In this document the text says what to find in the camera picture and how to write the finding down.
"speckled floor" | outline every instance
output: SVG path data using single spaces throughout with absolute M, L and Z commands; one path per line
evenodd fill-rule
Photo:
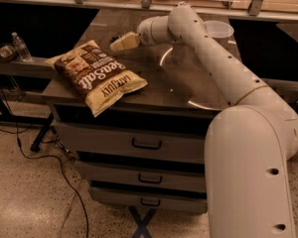
M 15 114 L 48 114 L 45 105 L 10 101 Z M 22 149 L 29 158 L 58 156 L 64 173 L 77 189 L 88 216 L 88 237 L 208 238 L 208 214 L 100 204 L 90 198 L 88 183 L 80 178 L 74 161 L 49 131 L 40 152 L 30 147 L 40 127 L 20 126 Z M 298 153 L 288 162 L 298 238 Z M 0 238 L 86 237 L 86 219 L 75 191 L 68 186 L 55 158 L 26 159 L 17 144 L 16 126 L 0 124 Z

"plastic bottle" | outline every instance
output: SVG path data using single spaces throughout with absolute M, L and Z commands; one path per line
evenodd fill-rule
M 32 60 L 31 54 L 28 50 L 27 45 L 25 44 L 25 42 L 23 41 L 23 39 L 18 36 L 17 33 L 12 33 L 12 43 L 14 45 L 14 47 L 16 48 L 20 59 L 22 61 L 30 61 Z

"black handle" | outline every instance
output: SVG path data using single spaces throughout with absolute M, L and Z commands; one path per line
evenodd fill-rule
M 144 144 L 141 144 L 139 142 L 136 142 L 136 139 L 135 138 L 132 138 L 131 144 L 135 148 L 147 149 L 147 150 L 159 150 L 161 148 L 161 146 L 162 146 L 161 140 L 159 140 L 159 142 L 158 142 L 158 144 L 156 146 L 148 146 L 148 145 L 144 145 Z
M 159 177 L 159 180 L 148 180 L 148 179 L 143 179 L 141 177 L 141 174 L 138 175 L 138 180 L 144 183 L 152 183 L 152 184 L 159 184 L 162 181 L 162 176 Z
M 149 207 L 158 207 L 158 206 L 160 206 L 160 199 L 158 199 L 158 202 L 155 203 L 155 204 L 153 204 L 153 203 L 146 203 L 146 202 L 144 202 L 144 200 L 145 199 L 143 199 L 143 198 L 140 199 L 140 203 L 142 205 L 144 205 L 144 206 L 149 206 Z

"white robotic arm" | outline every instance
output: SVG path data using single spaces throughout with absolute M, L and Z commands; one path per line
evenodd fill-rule
M 229 108 L 205 143 L 212 238 L 294 238 L 287 160 L 298 151 L 298 115 L 263 80 L 208 35 L 189 4 L 143 21 L 143 45 L 192 48 Z

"blue tape x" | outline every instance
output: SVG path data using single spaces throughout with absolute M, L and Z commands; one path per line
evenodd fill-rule
M 141 235 L 143 235 L 144 238 L 151 238 L 152 236 L 147 229 L 147 225 L 149 224 L 150 220 L 157 210 L 150 209 L 143 219 L 140 218 L 140 214 L 134 206 L 130 206 L 129 211 L 138 225 L 138 228 L 133 234 L 132 238 L 139 238 Z

